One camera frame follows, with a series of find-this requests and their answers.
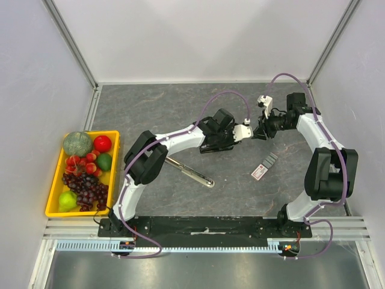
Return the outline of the red white staple box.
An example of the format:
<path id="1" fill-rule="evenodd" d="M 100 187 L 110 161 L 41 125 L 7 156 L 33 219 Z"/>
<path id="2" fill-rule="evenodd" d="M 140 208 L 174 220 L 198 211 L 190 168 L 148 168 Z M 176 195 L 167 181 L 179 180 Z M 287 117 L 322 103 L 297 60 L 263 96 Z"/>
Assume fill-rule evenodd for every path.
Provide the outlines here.
<path id="1" fill-rule="evenodd" d="M 267 171 L 274 165 L 278 156 L 274 153 L 270 153 L 251 173 L 251 176 L 260 181 Z"/>

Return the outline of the silver and black stapler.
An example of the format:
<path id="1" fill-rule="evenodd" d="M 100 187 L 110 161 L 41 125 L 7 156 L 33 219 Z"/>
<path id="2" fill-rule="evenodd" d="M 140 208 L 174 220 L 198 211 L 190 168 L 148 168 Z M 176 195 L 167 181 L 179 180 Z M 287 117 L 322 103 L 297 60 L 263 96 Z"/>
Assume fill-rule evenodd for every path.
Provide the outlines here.
<path id="1" fill-rule="evenodd" d="M 167 157 L 165 159 L 165 162 L 174 168 L 180 170 L 182 173 L 184 173 L 186 176 L 190 177 L 191 179 L 197 181 L 201 185 L 204 185 L 208 188 L 213 188 L 215 186 L 215 181 L 211 178 L 208 178 L 207 176 L 201 174 L 200 172 L 195 171 L 194 169 L 184 165 L 183 163 L 180 163 L 170 157 Z"/>

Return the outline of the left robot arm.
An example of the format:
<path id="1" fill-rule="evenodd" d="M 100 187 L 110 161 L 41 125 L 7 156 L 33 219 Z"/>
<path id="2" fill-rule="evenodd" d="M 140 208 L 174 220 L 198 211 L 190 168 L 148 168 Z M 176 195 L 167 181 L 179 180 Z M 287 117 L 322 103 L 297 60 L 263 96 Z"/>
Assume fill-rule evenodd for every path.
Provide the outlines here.
<path id="1" fill-rule="evenodd" d="M 198 148 L 201 154 L 229 151 L 238 144 L 236 125 L 233 115 L 221 108 L 214 116 L 178 131 L 157 135 L 142 132 L 124 157 L 125 180 L 108 215 L 111 230 L 119 237 L 130 234 L 137 203 L 146 185 L 160 174 L 167 157 L 191 148 Z"/>

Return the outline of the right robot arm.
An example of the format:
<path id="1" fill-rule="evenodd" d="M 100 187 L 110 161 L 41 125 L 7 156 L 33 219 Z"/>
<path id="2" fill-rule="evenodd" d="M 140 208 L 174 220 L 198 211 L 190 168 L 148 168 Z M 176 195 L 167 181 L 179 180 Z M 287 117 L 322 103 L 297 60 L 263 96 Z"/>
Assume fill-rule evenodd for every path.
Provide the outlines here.
<path id="1" fill-rule="evenodd" d="M 332 136 L 321 112 L 314 105 L 307 105 L 304 93 L 287 95 L 286 110 L 277 114 L 272 97 L 260 96 L 257 104 L 263 110 L 253 131 L 254 138 L 268 140 L 279 131 L 295 129 L 312 151 L 303 192 L 277 215 L 277 233 L 289 237 L 297 225 L 308 225 L 310 217 L 320 209 L 342 205 L 352 195 L 359 156 L 356 150 L 345 148 Z"/>

